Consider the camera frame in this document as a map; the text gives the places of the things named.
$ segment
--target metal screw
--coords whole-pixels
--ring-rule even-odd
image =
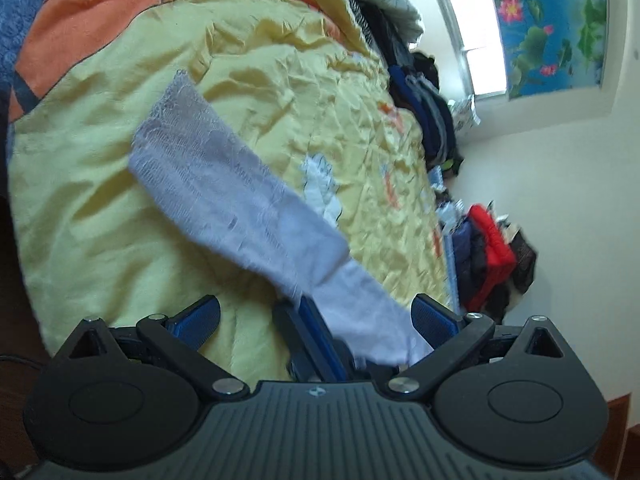
[[[388,382],[389,389],[397,394],[412,394],[420,383],[409,377],[394,377]]]
[[[223,395],[239,394],[242,390],[244,390],[244,386],[245,384],[235,377],[218,379],[215,383],[213,383],[213,389],[216,390],[219,394]]]

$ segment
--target black cable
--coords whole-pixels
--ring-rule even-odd
[[[26,357],[21,357],[19,355],[0,354],[0,362],[2,361],[8,361],[10,363],[25,365],[37,371],[40,371],[44,368],[44,364],[34,361],[33,359],[27,359]]]

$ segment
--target lotus painting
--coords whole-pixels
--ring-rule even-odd
[[[607,0],[494,0],[509,99],[600,86]]]

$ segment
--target red jacket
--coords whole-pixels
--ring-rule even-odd
[[[486,279],[476,295],[465,305],[469,312],[478,312],[494,286],[504,282],[511,275],[516,267],[516,257],[511,248],[504,243],[500,229],[484,206],[471,206],[469,217],[476,223],[485,241]]]

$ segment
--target pink flower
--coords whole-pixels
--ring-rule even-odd
[[[558,65],[553,64],[553,65],[543,65],[542,68],[540,69],[540,73],[543,76],[550,76],[550,75],[555,75],[556,72],[558,71]]]
[[[507,23],[521,22],[524,20],[522,15],[522,3],[520,0],[502,0],[500,3],[500,9],[498,9],[503,20]]]

